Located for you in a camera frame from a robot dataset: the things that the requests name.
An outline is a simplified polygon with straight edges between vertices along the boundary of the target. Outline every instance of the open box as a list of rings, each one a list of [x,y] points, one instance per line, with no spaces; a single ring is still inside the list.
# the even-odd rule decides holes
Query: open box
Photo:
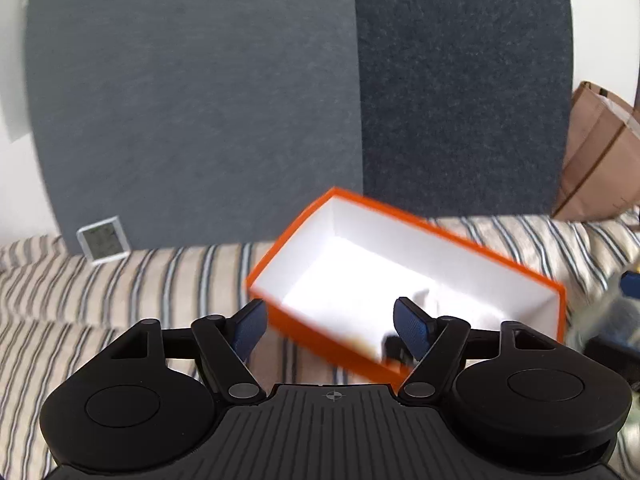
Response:
[[[247,278],[270,324],[368,380],[397,388],[408,370],[382,363],[393,306],[498,330],[521,321],[562,340],[564,287],[423,219],[341,189],[313,202]]]

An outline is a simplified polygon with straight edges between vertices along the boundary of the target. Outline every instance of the gray acoustic panel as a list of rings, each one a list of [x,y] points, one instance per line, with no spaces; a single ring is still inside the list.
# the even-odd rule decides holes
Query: gray acoustic panel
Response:
[[[103,480],[63,466],[49,480]],[[194,453],[122,480],[616,480],[605,465],[544,476],[480,458],[433,408],[401,406],[386,385],[280,386],[258,406],[226,412]]]
[[[550,212],[570,0],[355,0],[364,191],[425,216]]]
[[[353,0],[30,0],[34,138],[67,246],[275,238],[362,191]]]

